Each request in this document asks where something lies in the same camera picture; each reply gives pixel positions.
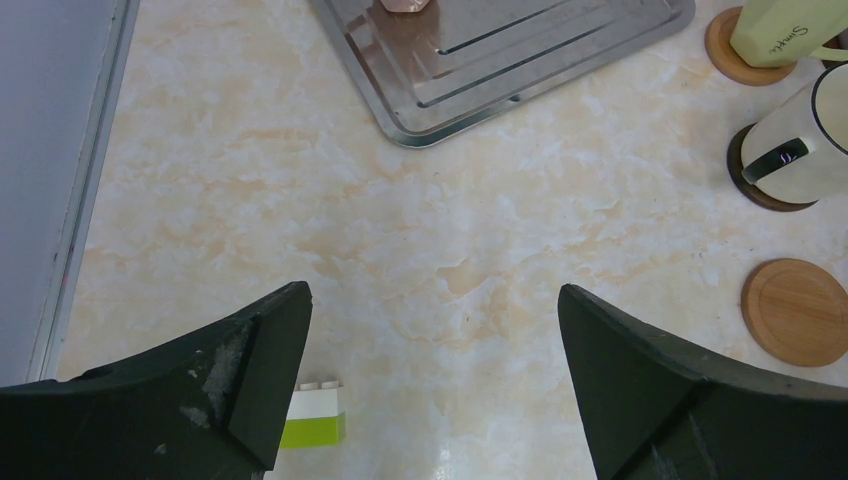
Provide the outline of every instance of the white lego brick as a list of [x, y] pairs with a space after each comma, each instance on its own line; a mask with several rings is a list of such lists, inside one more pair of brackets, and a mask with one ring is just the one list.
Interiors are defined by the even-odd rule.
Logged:
[[289, 404], [286, 420], [337, 417], [344, 412], [339, 382], [298, 385]]

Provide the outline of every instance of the round wooden coaster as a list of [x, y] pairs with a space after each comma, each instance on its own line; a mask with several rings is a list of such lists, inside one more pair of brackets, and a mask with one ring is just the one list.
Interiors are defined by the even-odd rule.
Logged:
[[848, 294], [812, 263], [757, 267], [742, 289], [742, 316], [765, 351], [792, 365], [821, 367], [848, 351]]
[[713, 65], [725, 76], [743, 85], [759, 87], [777, 83], [795, 69], [795, 63], [778, 68], [756, 68], [745, 63], [730, 45], [730, 36], [736, 28], [742, 7], [729, 8], [710, 22], [704, 35], [707, 55]]
[[776, 198], [772, 198], [766, 195], [759, 188], [748, 183], [748, 181], [742, 177], [742, 142], [745, 141], [745, 135], [748, 135], [748, 132], [754, 128], [754, 125], [756, 124], [748, 125], [742, 130], [739, 130], [739, 132], [733, 136], [733, 140], [730, 141], [730, 145], [727, 147], [727, 171], [730, 172], [730, 178], [733, 180], [733, 184], [736, 185], [736, 188], [738, 188], [743, 195], [748, 197], [748, 200], [775, 212], [797, 212], [798, 210], [810, 208], [815, 205], [816, 202], [786, 203]]

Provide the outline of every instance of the marble countertop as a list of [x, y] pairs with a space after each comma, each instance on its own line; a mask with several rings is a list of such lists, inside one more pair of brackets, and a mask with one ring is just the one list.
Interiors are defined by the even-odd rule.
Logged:
[[581, 285], [758, 367], [739, 311], [759, 263], [848, 284], [845, 198], [766, 211], [730, 138], [822, 71], [718, 73], [683, 32], [436, 147], [391, 144], [307, 0], [141, 3], [59, 376], [217, 320], [293, 280], [314, 314], [301, 381], [348, 388], [342, 446], [287, 478], [594, 478], [556, 316]]

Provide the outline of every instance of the lego brick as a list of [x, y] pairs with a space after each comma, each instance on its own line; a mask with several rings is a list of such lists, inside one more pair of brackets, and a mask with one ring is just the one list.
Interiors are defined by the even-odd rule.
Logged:
[[[333, 384], [337, 386], [338, 382], [325, 382], [323, 385], [330, 387]], [[341, 404], [342, 387], [322, 389], [318, 384], [303, 384], [299, 387], [292, 395], [286, 421], [337, 417], [344, 412]]]
[[286, 420], [280, 448], [311, 448], [338, 445], [346, 435], [345, 414], [336, 417]]

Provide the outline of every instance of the pink object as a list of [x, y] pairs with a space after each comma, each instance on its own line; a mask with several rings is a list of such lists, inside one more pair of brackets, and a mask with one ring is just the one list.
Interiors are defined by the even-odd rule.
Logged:
[[395, 13], [415, 13], [427, 6], [430, 0], [380, 0], [386, 10]]

